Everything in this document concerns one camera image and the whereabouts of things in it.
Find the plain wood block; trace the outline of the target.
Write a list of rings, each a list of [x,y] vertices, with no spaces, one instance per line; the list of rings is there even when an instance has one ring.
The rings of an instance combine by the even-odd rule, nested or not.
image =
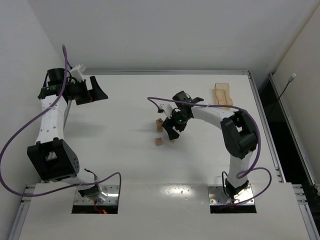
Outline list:
[[[159,137],[159,138],[155,139],[154,143],[156,146],[161,146],[161,145],[163,145],[163,140],[161,137]]]
[[[157,126],[156,129],[157,129],[158,132],[162,132],[163,131],[163,127],[162,126]]]

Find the wood block letter H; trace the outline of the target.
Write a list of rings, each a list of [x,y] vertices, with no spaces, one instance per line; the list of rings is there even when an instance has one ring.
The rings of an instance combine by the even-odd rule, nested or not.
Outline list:
[[[161,127],[164,121],[161,118],[158,118],[155,122],[158,127]]]

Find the clear plastic block container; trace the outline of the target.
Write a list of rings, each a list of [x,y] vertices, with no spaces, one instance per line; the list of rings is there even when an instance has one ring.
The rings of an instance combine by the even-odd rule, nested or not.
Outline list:
[[[216,105],[233,106],[233,100],[230,97],[230,85],[228,83],[216,83],[213,89],[213,97]]]

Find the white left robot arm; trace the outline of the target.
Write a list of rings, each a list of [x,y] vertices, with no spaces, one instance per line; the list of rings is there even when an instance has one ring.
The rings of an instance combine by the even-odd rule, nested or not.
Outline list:
[[[35,144],[27,148],[27,155],[44,182],[76,185],[81,197],[102,203],[105,193],[98,184],[97,175],[88,169],[81,169],[76,153],[64,140],[72,101],[83,105],[108,99],[95,76],[89,78],[92,88],[87,88],[84,70],[83,65],[76,65],[69,72],[63,68],[47,71],[49,82],[38,95],[44,115],[38,137]]]

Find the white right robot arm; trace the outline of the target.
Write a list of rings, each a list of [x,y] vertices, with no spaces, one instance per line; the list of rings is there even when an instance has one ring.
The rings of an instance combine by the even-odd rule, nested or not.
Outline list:
[[[179,138],[191,119],[202,120],[221,130],[225,148],[230,154],[224,191],[233,200],[249,184],[248,177],[240,177],[239,173],[249,170],[250,159],[259,142],[254,121],[242,110],[210,107],[203,98],[191,98],[184,91],[178,92],[172,100],[175,108],[170,104],[158,107],[158,112],[166,115],[162,127],[171,141]]]

